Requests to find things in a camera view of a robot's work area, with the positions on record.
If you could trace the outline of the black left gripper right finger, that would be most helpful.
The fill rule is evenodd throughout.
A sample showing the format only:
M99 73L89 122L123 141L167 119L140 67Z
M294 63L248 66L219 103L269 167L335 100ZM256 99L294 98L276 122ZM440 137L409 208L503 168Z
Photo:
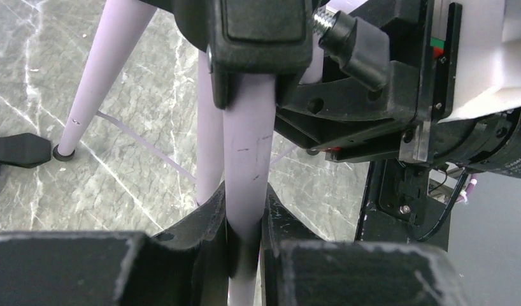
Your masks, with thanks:
M268 189L261 238L263 305L466 305L442 249L321 239Z

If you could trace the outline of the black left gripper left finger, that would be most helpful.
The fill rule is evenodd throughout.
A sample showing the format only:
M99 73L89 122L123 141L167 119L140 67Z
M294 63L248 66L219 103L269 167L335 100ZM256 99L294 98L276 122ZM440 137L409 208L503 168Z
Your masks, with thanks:
M225 188L170 228L0 233L0 305L226 305Z

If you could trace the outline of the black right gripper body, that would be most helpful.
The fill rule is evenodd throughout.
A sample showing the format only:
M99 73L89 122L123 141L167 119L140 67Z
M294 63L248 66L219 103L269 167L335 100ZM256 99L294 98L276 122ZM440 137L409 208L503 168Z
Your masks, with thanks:
M460 1L362 1L319 8L322 78L279 100L276 132L333 162L452 163L521 179L521 107L447 122Z

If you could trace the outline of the lilac music stand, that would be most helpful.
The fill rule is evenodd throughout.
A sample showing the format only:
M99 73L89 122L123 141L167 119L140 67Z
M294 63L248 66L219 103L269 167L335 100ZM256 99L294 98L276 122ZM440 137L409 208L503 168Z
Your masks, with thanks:
M80 84L54 157L68 161L96 116L156 8L142 1L107 1ZM211 95L215 75L211 48L199 53L197 109L197 201L205 203L225 182L229 305L252 305L260 249L261 219L276 117L274 75L241 74L238 95L224 111Z

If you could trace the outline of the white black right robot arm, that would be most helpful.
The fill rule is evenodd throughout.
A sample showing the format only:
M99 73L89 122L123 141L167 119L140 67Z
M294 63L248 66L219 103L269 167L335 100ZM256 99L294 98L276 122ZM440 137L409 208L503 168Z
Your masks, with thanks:
M275 130L369 163L360 242L447 243L472 175L521 179L521 1L321 1L322 78L290 86Z

